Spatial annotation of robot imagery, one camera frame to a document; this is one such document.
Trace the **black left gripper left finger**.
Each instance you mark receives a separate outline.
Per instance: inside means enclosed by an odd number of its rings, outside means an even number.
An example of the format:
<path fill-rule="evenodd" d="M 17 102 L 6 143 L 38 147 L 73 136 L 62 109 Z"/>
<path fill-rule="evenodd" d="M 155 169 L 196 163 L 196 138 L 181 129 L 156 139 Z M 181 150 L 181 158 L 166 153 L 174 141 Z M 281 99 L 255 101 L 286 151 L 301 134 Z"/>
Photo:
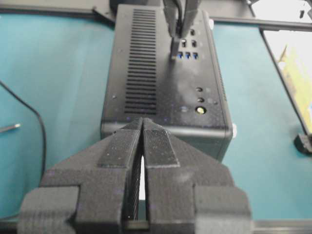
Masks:
<path fill-rule="evenodd" d="M 20 234 L 118 234 L 138 217 L 138 118 L 44 173 L 20 209 Z"/>

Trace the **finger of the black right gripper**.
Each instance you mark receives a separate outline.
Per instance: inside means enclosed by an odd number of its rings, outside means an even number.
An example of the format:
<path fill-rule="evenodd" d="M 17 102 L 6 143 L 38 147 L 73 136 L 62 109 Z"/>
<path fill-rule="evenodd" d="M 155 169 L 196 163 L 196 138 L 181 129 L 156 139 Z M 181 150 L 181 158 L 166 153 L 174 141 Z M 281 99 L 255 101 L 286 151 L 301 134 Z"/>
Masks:
<path fill-rule="evenodd" d="M 178 26 L 180 24 L 180 1 L 163 0 L 163 5 L 169 34 L 174 38 L 177 35 Z"/>
<path fill-rule="evenodd" d="M 201 0 L 186 0 L 184 7 L 184 17 L 180 29 L 180 38 L 185 38 L 193 24 L 198 13 Z"/>

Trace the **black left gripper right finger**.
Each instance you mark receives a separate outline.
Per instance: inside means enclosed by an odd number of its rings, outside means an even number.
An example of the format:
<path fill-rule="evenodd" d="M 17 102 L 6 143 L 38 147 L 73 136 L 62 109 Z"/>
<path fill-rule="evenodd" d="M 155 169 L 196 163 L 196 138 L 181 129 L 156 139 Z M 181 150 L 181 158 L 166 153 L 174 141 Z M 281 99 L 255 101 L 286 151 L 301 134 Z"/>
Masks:
<path fill-rule="evenodd" d="M 142 133 L 151 233 L 251 233 L 247 195 L 225 165 L 150 119 Z"/>

